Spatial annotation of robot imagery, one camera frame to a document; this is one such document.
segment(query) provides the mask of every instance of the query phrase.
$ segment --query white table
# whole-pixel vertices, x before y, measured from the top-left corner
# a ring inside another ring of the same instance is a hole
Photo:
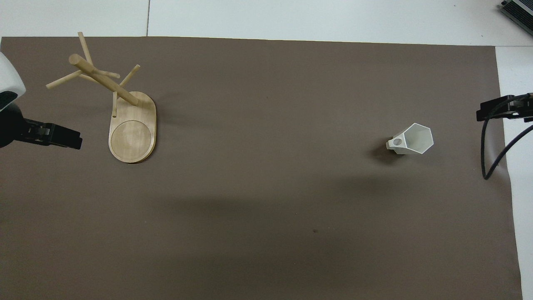
[[[53,0],[0,2],[1,36],[194,36],[492,45],[501,94],[533,91],[533,37],[498,1]],[[505,120],[508,143],[527,124]],[[524,299],[533,299],[533,135],[507,154]]]

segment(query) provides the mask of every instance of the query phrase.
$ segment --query wooden mug tree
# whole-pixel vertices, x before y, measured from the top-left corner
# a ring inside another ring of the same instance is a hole
[[[68,61],[79,70],[46,85],[54,88],[76,77],[100,83],[113,92],[113,110],[109,126],[109,149],[118,160],[135,163],[147,158],[156,144],[156,105],[142,92],[128,92],[124,85],[141,67],[136,65],[130,73],[117,84],[110,77],[120,78],[119,74],[98,70],[89,54],[85,38],[78,33],[85,59],[72,54]]]

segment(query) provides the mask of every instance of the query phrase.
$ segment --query white cup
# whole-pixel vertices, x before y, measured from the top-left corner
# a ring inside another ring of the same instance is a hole
[[[431,129],[417,123],[395,135],[386,143],[387,149],[396,154],[423,154],[433,146]]]

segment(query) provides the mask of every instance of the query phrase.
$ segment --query black cable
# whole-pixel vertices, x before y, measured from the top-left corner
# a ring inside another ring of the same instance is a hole
[[[489,172],[485,173],[485,132],[487,131],[487,124],[489,123],[489,120],[492,117],[494,117],[498,109],[502,108],[508,103],[513,102],[515,100],[528,99],[529,97],[530,97],[530,94],[524,94],[524,95],[520,95],[520,96],[507,99],[499,103],[489,112],[489,114],[487,115],[487,118],[483,122],[483,128],[481,129],[481,174],[483,175],[483,178],[485,180],[490,178],[490,176],[492,175],[492,172],[494,172],[494,169],[498,166],[498,164],[500,163],[502,158],[505,156],[507,151],[509,151],[509,149],[511,149],[511,147],[514,144],[516,144],[516,142],[518,142],[521,138],[523,138],[526,134],[528,134],[530,131],[533,131],[533,125],[531,125],[530,127],[526,128],[524,131],[522,131],[519,135],[517,135],[509,144],[507,144],[507,146],[505,146],[505,148],[500,152],[500,154],[498,154],[498,156],[496,157],[496,160],[490,167]]]

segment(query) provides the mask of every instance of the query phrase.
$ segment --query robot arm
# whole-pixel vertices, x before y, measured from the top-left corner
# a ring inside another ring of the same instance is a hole
[[[13,101],[25,92],[26,88],[17,70],[0,52],[0,148],[18,140],[43,146],[80,149],[82,138],[78,131],[22,117]]]

